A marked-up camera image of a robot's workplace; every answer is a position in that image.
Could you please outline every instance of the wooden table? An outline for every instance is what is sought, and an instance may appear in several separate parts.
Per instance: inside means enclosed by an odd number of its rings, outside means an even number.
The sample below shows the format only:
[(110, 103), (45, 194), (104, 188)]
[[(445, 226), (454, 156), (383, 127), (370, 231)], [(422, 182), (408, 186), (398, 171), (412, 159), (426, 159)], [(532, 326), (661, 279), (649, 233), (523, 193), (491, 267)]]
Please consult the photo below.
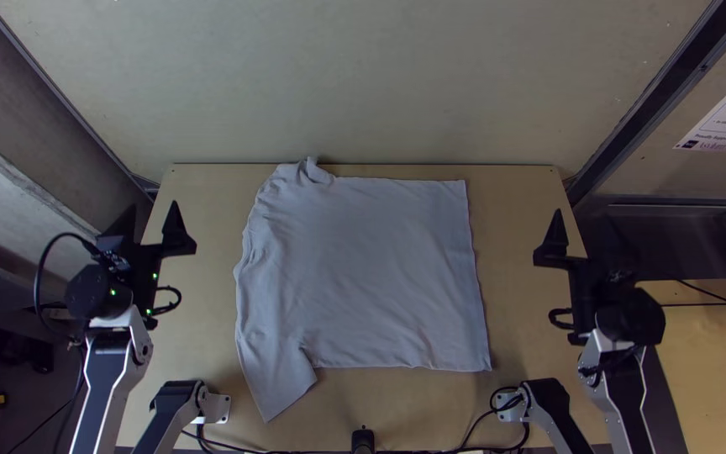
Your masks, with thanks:
[[(274, 168), (190, 164), (175, 165), (165, 174), (144, 241), (160, 241), (167, 209), (171, 200), (177, 200), (198, 250), (195, 256), (167, 259), (161, 268), (160, 284), (179, 288), (183, 301), (178, 310), (162, 315), (159, 327), (151, 333), (154, 357), (145, 379), (130, 395), (119, 445), (135, 445), (150, 421), (148, 403), (165, 381), (188, 378), (202, 378), (213, 391), (229, 393), (234, 400), (229, 423), (207, 426), (207, 437), (249, 448), (346, 451), (351, 431), (366, 425), (375, 431), (380, 450), (450, 449), (460, 443), (471, 422), (488, 409), (489, 395), (495, 388), (542, 377), (558, 378), (571, 394), (571, 414), (590, 442), (608, 441), (603, 417), (576, 379), (576, 358), (581, 349), (570, 346), (565, 333), (548, 323), (550, 309), (566, 307), (570, 302), (567, 275), (534, 267), (531, 261), (531, 253), (545, 236), (556, 209), (565, 215), (570, 254), (584, 254), (559, 175), (548, 166), (325, 166), (341, 177), (467, 181), (494, 370), (320, 369), (313, 388), (264, 424), (237, 358), (232, 268), (241, 256), (242, 230), (255, 193)], [(658, 287), (658, 295), (677, 293), (673, 298), (690, 300), (673, 285)], [(161, 294), (157, 304), (166, 303), (165, 298), (167, 295)], [(726, 308), (669, 310), (666, 339), (671, 345), (664, 343), (660, 357), (669, 380), (683, 387), (674, 393), (683, 427), (688, 436), (696, 437), (699, 446), (712, 445), (714, 440), (709, 439), (713, 434), (716, 446), (726, 446), (718, 444), (723, 437), (712, 429), (716, 413), (708, 411), (705, 417), (692, 413), (701, 408), (697, 401), (709, 390), (690, 384), (712, 382), (714, 373), (726, 384), (726, 368), (716, 368), (703, 378), (705, 382), (693, 382), (697, 374), (715, 366), (684, 357), (692, 346), (718, 344), (704, 337), (704, 344), (690, 340), (690, 335), (700, 330), (697, 336), (724, 337), (721, 331), (726, 330), (726, 319), (719, 325), (721, 322), (711, 319), (710, 314), (718, 310), (726, 314)], [(707, 333), (708, 326), (718, 329)], [(709, 357), (706, 352), (703, 355), (699, 358)], [(718, 399), (703, 402), (716, 404)], [(689, 414), (683, 415), (682, 409)], [(521, 433), (517, 425), (486, 418), (470, 443), (508, 446)], [(689, 441), (689, 447), (695, 444)], [(532, 429), (529, 446), (549, 445), (543, 431)], [(182, 436), (178, 447), (197, 445)]]

